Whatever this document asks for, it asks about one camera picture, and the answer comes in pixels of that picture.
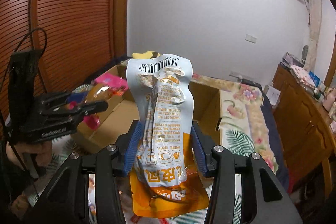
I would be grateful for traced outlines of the person's left hand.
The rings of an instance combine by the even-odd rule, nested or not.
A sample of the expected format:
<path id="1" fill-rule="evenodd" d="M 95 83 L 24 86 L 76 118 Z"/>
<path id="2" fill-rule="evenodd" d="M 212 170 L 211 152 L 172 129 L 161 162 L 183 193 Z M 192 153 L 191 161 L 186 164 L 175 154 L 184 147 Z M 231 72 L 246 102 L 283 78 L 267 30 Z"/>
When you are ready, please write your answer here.
<path id="1" fill-rule="evenodd" d="M 23 154 L 35 154 L 36 155 L 36 162 L 38 166 L 46 167 L 52 160 L 52 142 L 45 141 L 44 143 L 38 144 L 26 144 L 26 143 L 18 143 L 14 145 L 18 155 L 20 156 L 21 160 L 23 161 Z M 14 150 L 9 145 L 9 142 L 6 143 L 6 155 L 13 164 L 23 168 L 15 156 Z"/>

